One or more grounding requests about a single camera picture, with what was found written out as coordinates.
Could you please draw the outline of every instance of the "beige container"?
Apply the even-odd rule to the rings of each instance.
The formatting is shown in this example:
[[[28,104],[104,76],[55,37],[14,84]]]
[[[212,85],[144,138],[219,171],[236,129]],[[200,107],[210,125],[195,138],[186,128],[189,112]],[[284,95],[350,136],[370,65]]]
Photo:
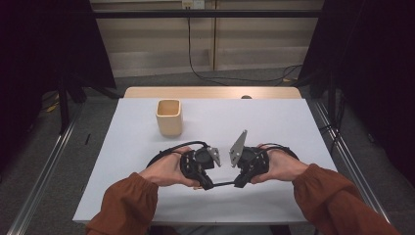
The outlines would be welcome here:
[[[160,100],[156,117],[162,135],[174,136],[182,133],[183,116],[180,101]]]

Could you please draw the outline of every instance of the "human hand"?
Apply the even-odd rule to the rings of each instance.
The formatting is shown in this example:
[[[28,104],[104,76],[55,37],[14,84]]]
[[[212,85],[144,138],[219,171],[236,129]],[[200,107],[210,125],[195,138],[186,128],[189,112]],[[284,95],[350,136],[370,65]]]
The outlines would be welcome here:
[[[189,147],[182,147],[174,152],[185,153],[190,151]],[[149,167],[145,168],[139,174],[159,185],[159,186],[170,186],[173,184],[184,184],[188,187],[199,187],[200,183],[197,180],[186,178],[180,170],[180,158],[179,154],[173,153],[162,157]]]
[[[282,150],[269,150],[267,154],[269,157],[268,172],[253,177],[251,184],[262,183],[270,179],[293,181],[308,168],[308,164],[300,162]]]

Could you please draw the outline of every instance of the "orange sleeve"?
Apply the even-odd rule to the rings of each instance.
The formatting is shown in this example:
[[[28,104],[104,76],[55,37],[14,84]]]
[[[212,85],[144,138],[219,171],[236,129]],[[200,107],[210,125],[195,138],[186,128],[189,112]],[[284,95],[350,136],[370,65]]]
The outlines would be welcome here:
[[[311,164],[293,184],[305,218],[325,235],[399,234],[366,206],[354,184],[337,172]]]
[[[159,186],[132,173],[107,189],[86,234],[145,234],[155,215]]]

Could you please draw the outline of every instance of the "metal rail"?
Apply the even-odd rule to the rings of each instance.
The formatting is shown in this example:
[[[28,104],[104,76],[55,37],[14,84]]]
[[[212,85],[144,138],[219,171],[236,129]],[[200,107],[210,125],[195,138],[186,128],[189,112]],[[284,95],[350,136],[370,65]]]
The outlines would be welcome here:
[[[95,10],[93,12],[45,12],[51,17],[87,17],[95,19],[144,18],[319,18],[320,10]]]
[[[328,118],[328,112],[326,110],[326,107],[321,102],[317,102],[315,105],[316,105],[319,115],[324,121],[324,124],[329,125],[330,121]],[[365,203],[369,207],[371,207],[375,212],[382,215],[387,220],[387,222],[391,223],[387,213],[385,212],[385,209],[382,207],[378,198],[375,196],[372,188],[369,186],[369,183],[366,181],[366,178],[363,176],[359,166],[354,160],[354,157],[351,154],[350,150],[348,149],[346,142],[343,139],[342,135],[339,133],[337,134],[338,136],[336,137],[337,130],[333,128],[329,129],[329,133],[333,141],[336,139],[336,142],[337,142],[336,148],[338,149],[342,157],[342,160],[344,161],[348,171],[350,172],[350,176],[353,182],[356,184],[357,188],[359,189],[360,194],[363,200],[365,201]]]
[[[82,108],[83,108],[83,104],[77,107],[77,109],[74,112],[73,119],[69,123],[68,128],[63,134],[59,135],[58,140],[55,144],[55,147],[53,148],[51,154],[49,155],[48,161],[43,167],[39,177],[37,178],[36,183],[31,189],[30,194],[25,200],[21,210],[19,211],[18,215],[13,221],[13,224],[10,227],[7,235],[23,235],[25,233],[37,209],[37,206],[39,205],[42,199],[42,196],[50,181],[52,173],[54,172],[54,169],[56,165],[58,164],[61,154],[64,151],[64,148],[66,147],[69,141],[70,135],[72,134],[74,125],[80,116]]]

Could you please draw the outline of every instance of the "white table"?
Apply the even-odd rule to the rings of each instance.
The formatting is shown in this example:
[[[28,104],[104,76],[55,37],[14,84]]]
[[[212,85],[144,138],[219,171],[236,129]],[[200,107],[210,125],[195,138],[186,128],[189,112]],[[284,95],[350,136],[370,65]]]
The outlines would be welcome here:
[[[237,98],[241,93],[235,90],[238,88],[233,90]],[[228,151],[244,129],[248,131],[246,146],[275,142],[290,147],[307,164],[317,163],[336,170],[303,99],[181,99],[184,130],[175,138],[159,133],[155,117],[159,99],[119,101],[74,221],[89,221],[99,211],[104,192],[111,184],[133,171],[141,171],[159,151],[184,142],[201,140],[218,148],[222,167],[207,170],[207,174],[214,183],[233,180],[239,170],[231,167]],[[243,189],[231,185],[208,191],[182,185],[160,188],[153,223],[288,224],[304,221],[294,200],[292,183],[268,181],[248,184]]]

